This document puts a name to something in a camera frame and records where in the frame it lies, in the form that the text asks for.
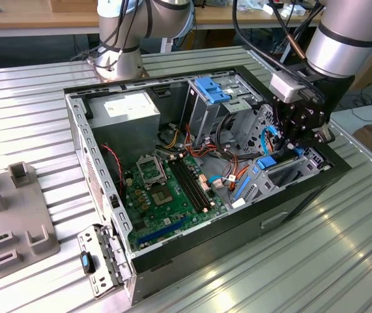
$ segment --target wooden workbench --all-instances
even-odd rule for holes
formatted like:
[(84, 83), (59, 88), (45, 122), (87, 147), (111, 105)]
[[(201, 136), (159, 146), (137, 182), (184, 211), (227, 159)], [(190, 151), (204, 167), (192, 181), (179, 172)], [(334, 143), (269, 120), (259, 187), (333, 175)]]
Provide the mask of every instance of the wooden workbench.
[[(98, 33), (95, 12), (52, 12), (49, 0), (0, 0), (0, 37)], [(307, 16), (294, 16), (289, 25), (300, 24)], [(275, 16), (254, 10), (238, 12), (241, 28), (279, 27)], [(197, 29), (231, 29), (231, 7), (196, 8)]]

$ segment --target sticker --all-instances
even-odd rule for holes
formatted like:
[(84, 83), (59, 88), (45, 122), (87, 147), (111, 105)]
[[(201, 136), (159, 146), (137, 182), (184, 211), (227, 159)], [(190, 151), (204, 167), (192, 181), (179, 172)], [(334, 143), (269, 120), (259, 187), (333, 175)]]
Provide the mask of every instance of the sticker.
[(227, 178), (228, 181), (231, 181), (232, 183), (235, 182), (235, 179), (236, 179), (236, 176), (235, 175), (229, 175), (229, 177)]
[(107, 101), (104, 107), (110, 117), (127, 115), (129, 118), (130, 115), (133, 115), (138, 118), (138, 115), (155, 114), (153, 106), (143, 93), (129, 94), (117, 100)]

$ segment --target white label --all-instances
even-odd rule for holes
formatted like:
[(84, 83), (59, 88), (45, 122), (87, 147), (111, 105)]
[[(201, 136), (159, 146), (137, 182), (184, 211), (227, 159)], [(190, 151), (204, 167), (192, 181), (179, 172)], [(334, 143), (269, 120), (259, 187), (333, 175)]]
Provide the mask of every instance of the white label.
[(232, 183), (235, 182), (235, 179), (236, 179), (236, 176), (235, 175), (229, 175), (229, 177), (227, 178), (228, 181), (231, 181)]
[(134, 93), (126, 95), (124, 98), (107, 101), (104, 107), (110, 117), (121, 115), (133, 115), (138, 118), (140, 116), (154, 114), (153, 106), (148, 102), (143, 93)]
[(240, 207), (241, 205), (245, 204), (245, 200), (243, 198), (237, 199), (234, 203), (232, 203), (232, 207), (236, 209), (237, 207)]

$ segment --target ram slot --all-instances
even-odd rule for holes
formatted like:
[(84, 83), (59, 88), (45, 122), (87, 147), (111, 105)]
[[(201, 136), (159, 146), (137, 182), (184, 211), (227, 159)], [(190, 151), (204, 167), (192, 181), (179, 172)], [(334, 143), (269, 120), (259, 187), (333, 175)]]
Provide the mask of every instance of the ram slot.
[(209, 201), (183, 161), (169, 162), (169, 167), (187, 195), (196, 213), (210, 208)]

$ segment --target aluminum extrusion table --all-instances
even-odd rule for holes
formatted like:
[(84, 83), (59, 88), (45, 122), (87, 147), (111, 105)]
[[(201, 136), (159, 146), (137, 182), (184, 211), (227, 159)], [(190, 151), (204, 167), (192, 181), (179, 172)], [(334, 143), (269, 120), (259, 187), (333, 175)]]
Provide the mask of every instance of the aluminum extrusion table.
[[(242, 48), (144, 56), (151, 76), (245, 65)], [(76, 234), (98, 222), (71, 140), (62, 89), (96, 83), (83, 63), (0, 69), (0, 170), (36, 168), (61, 251), (0, 280), (0, 312), (123, 312), (124, 290), (94, 300)], [(130, 312), (372, 312), (372, 154), (342, 129), (331, 144), (352, 167), (298, 218), (130, 309)]]

